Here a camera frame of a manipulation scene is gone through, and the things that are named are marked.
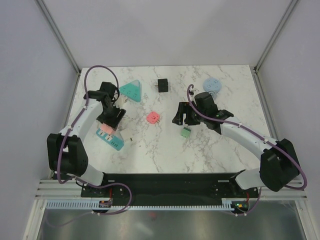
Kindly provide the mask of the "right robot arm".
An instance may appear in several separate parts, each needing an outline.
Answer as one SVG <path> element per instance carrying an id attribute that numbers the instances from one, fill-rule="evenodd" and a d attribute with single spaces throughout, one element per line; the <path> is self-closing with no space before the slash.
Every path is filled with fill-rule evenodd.
<path id="1" fill-rule="evenodd" d="M 248 189 L 267 187 L 278 192 L 301 173 L 293 144 L 276 140 L 243 125 L 231 112 L 219 109 L 213 97 L 202 92 L 187 102 L 180 102 L 172 123 L 178 126 L 205 124 L 210 130 L 230 138 L 246 148 L 260 161 L 259 168 L 242 170 L 231 177 L 229 191 L 235 197 Z"/>

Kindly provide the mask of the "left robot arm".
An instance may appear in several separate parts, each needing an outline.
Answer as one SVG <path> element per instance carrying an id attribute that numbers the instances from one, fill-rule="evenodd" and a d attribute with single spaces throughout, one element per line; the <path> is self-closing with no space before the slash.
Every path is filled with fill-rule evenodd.
<path id="1" fill-rule="evenodd" d="M 99 197 L 106 196 L 110 185 L 104 181 L 104 173 L 89 164 L 83 141 L 95 121 L 116 130 L 126 110 L 115 105 L 117 87 L 110 82 L 102 82 L 99 90 L 90 90 L 84 98 L 84 106 L 70 126 L 59 133 L 47 137 L 49 168 L 57 174 L 77 177 L 91 184 L 92 191 Z"/>

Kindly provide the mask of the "pink cube socket adapter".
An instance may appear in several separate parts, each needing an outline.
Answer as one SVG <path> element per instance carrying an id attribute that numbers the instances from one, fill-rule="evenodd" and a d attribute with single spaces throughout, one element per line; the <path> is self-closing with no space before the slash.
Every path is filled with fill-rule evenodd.
<path id="1" fill-rule="evenodd" d="M 109 125 L 107 125 L 105 123 L 102 123 L 100 125 L 100 130 L 105 132 L 105 133 L 107 133 L 107 134 L 109 134 L 109 135 L 113 135 L 115 133 L 115 130 L 111 126 L 109 126 Z"/>

